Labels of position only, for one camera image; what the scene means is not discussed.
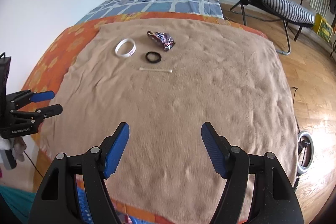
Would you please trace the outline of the blue plastic waste basket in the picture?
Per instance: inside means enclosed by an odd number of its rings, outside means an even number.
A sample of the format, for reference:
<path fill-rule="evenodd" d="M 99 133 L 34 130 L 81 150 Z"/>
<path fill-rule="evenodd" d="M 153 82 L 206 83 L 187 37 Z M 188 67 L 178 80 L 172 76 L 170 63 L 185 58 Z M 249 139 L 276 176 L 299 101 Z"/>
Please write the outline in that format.
<path fill-rule="evenodd" d="M 77 180 L 77 196 L 81 219 L 84 223 L 93 223 L 93 219 L 90 213 L 87 196 L 84 189 L 84 184 L 81 180 Z"/>

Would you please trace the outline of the teal plastic stool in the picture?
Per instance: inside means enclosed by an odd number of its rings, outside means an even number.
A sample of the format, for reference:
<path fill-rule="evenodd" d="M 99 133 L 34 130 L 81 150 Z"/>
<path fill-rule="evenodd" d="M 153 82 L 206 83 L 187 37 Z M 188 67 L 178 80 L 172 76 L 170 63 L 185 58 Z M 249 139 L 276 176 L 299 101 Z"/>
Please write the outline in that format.
<path fill-rule="evenodd" d="M 28 223 L 35 193 L 1 185 L 1 196 L 21 223 Z"/>

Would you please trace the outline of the white silicone wristband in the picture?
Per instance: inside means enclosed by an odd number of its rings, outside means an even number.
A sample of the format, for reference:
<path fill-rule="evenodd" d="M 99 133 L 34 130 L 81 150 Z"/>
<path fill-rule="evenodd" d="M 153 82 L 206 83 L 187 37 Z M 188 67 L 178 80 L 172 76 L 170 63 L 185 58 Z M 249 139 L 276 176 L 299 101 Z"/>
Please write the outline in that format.
<path fill-rule="evenodd" d="M 116 45 L 114 53 L 119 58 L 128 58 L 136 52 L 136 49 L 135 41 L 131 38 L 126 38 Z"/>

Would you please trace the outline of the beige fleece blanket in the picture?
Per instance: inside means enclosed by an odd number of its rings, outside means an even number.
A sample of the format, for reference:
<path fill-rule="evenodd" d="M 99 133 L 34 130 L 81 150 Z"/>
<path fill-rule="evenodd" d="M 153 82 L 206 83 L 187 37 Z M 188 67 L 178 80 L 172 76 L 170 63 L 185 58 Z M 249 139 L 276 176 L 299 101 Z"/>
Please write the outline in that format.
<path fill-rule="evenodd" d="M 168 33 L 175 45 L 165 52 L 148 31 Z M 119 58 L 114 49 L 126 38 L 136 52 Z M 110 196 L 174 223 L 209 222 L 225 186 L 202 142 L 205 122 L 247 153 L 275 153 L 295 177 L 295 117 L 280 58 L 270 40 L 240 28 L 162 18 L 104 24 L 53 102 L 63 112 L 42 125 L 46 154 L 83 153 L 126 122 Z"/>

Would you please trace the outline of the cotton swab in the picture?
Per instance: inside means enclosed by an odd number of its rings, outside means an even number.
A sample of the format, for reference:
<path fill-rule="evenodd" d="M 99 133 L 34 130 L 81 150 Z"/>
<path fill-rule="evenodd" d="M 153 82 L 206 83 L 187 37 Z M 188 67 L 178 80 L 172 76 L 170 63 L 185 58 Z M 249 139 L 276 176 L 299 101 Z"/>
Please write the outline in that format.
<path fill-rule="evenodd" d="M 173 73 L 172 69 L 155 69 L 155 68 L 143 68 L 143 67 L 140 67 L 139 71 Z"/>

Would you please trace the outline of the dark crumpled snack wrapper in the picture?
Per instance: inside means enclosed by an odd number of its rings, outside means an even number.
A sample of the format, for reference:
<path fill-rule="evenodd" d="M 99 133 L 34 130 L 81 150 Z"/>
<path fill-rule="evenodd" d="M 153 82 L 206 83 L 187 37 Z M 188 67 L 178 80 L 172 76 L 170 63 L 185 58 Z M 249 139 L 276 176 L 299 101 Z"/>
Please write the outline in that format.
<path fill-rule="evenodd" d="M 174 39 L 166 32 L 147 32 L 147 36 L 167 52 L 175 45 Z"/>

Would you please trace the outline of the yellow crate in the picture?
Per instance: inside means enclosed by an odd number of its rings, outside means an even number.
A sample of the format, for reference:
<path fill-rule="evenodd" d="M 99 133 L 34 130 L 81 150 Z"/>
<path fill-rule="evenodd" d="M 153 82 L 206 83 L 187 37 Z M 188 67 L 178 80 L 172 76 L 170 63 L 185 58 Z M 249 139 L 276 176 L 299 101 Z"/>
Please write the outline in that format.
<path fill-rule="evenodd" d="M 320 14 L 315 15 L 313 31 L 327 43 L 334 33 L 332 26 L 329 25 L 327 20 Z"/>

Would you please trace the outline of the striped chair cushion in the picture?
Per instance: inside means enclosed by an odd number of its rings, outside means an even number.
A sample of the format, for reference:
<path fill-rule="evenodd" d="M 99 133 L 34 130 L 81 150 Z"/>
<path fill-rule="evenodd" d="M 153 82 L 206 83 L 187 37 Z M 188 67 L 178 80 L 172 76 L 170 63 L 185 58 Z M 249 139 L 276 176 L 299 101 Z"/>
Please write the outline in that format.
<path fill-rule="evenodd" d="M 314 14 L 303 6 L 291 0 L 260 0 L 263 5 L 271 9 L 285 20 L 299 24 L 314 24 Z"/>

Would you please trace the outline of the blue checked bed cover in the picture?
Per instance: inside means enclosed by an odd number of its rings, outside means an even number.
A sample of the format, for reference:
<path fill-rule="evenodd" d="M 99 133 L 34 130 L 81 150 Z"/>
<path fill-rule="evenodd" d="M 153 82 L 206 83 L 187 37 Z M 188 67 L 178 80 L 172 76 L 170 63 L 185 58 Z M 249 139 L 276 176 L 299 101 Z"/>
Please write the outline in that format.
<path fill-rule="evenodd" d="M 137 12 L 177 12 L 224 18 L 219 0 L 106 0 L 79 23 Z"/>

